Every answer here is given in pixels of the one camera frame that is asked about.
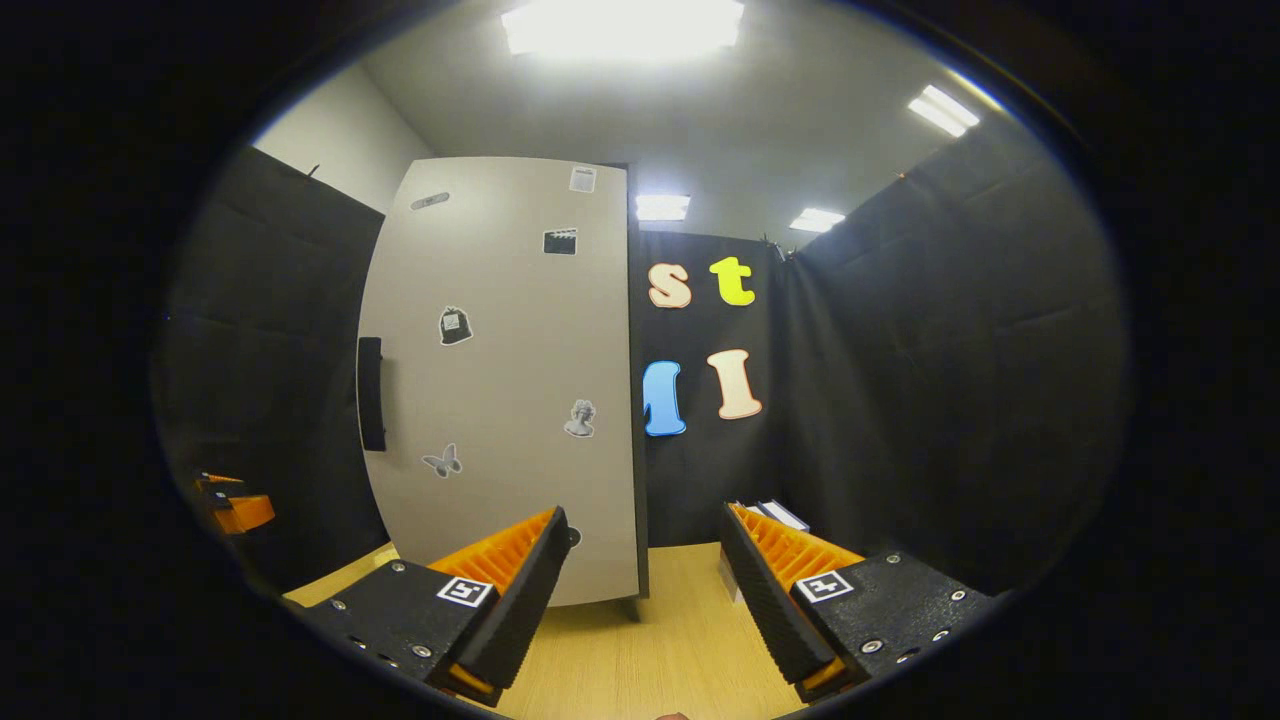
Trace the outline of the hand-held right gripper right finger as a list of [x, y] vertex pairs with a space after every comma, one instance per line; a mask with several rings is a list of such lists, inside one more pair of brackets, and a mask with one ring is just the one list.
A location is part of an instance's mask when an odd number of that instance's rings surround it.
[[719, 543], [783, 682], [813, 705], [896, 673], [998, 609], [901, 550], [861, 556], [741, 503]]

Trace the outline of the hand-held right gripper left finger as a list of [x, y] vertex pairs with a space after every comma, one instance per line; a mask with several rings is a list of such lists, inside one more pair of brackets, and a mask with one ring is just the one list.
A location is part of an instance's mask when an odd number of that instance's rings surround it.
[[338, 650], [494, 708], [568, 555], [567, 516], [554, 506], [434, 562], [392, 559], [315, 603], [285, 605]]

